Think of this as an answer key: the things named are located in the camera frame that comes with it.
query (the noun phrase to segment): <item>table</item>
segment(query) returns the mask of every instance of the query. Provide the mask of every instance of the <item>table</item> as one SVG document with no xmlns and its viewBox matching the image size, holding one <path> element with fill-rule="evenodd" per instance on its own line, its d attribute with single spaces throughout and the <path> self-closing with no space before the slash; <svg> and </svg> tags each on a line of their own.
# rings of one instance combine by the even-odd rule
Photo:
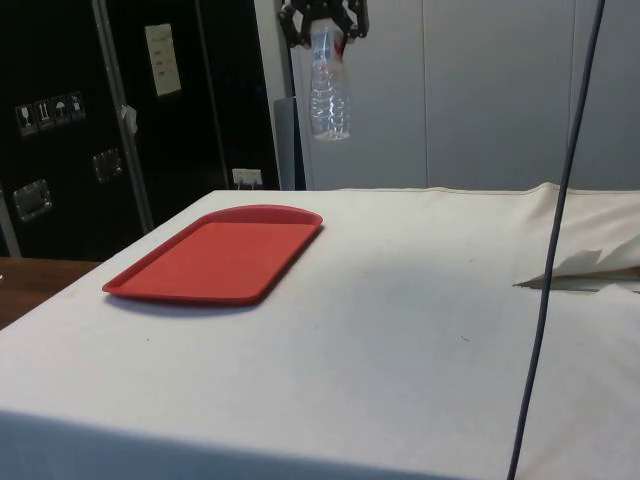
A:
<svg viewBox="0 0 640 480">
<path fill-rule="evenodd" d="M 504 478 L 539 302 L 513 272 L 553 198 L 204 197 L 0 332 L 0 477 Z M 260 305 L 101 292 L 200 216 L 255 203 L 325 219 Z M 621 205 L 639 211 L 640 194 L 577 192 L 566 215 Z M 638 311 L 616 287 L 552 294 L 523 478 L 637 478 Z"/>
<path fill-rule="evenodd" d="M 0 330 L 99 263 L 0 257 Z"/>
</svg>

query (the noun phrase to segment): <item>folded cloth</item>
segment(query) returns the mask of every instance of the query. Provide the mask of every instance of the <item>folded cloth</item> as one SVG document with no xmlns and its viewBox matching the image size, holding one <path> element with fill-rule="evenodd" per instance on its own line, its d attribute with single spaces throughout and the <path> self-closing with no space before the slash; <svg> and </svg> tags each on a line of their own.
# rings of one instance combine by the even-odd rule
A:
<svg viewBox="0 0 640 480">
<path fill-rule="evenodd" d="M 527 193 L 522 212 L 517 285 L 542 284 L 558 187 L 541 185 Z M 567 195 L 554 262 L 554 288 L 599 290 L 630 282 L 640 291 L 640 192 L 571 190 Z"/>
</svg>

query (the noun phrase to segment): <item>label sticker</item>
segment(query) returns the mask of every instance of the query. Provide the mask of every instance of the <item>label sticker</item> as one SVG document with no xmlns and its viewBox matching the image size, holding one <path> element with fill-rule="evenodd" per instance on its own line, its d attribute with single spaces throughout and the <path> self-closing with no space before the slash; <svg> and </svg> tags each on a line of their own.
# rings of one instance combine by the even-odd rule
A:
<svg viewBox="0 0 640 480">
<path fill-rule="evenodd" d="M 66 95 L 60 95 L 51 99 L 53 106 L 53 116 L 57 125 L 65 125 L 71 121 L 71 113 L 69 111 L 69 99 Z"/>
<path fill-rule="evenodd" d="M 16 118 L 18 120 L 18 127 L 20 127 L 20 134 L 23 137 L 38 133 L 36 118 L 33 114 L 33 105 L 28 104 L 16 107 Z"/>
<path fill-rule="evenodd" d="M 173 48 L 171 25 L 168 23 L 150 25 L 144 30 L 147 36 L 156 94 L 160 97 L 182 90 L 176 52 Z"/>
<path fill-rule="evenodd" d="M 82 120 L 87 114 L 84 110 L 84 101 L 80 92 L 69 94 L 69 111 L 71 112 L 71 120 Z"/>
<path fill-rule="evenodd" d="M 35 103 L 36 118 L 38 119 L 38 127 L 40 130 L 47 130 L 55 127 L 53 121 L 53 109 L 49 100 L 40 100 Z"/>
</svg>

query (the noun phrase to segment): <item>white sign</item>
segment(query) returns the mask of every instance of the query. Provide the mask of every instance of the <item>white sign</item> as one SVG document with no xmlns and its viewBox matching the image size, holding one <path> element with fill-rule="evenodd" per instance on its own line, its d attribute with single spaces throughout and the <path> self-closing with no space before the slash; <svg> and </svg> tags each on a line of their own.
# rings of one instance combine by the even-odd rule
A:
<svg viewBox="0 0 640 480">
<path fill-rule="evenodd" d="M 156 93 L 162 96 L 181 90 L 171 25 L 150 25 L 145 27 L 145 33 Z"/>
</svg>

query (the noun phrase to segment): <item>bottle label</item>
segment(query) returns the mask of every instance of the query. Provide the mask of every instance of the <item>bottle label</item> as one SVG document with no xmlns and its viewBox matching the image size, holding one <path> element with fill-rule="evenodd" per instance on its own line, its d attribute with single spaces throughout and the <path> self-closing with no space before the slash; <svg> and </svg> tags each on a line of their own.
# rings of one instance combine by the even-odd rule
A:
<svg viewBox="0 0 640 480">
<path fill-rule="evenodd" d="M 313 63 L 342 61 L 342 32 L 326 30 L 311 36 L 313 45 Z"/>
</svg>

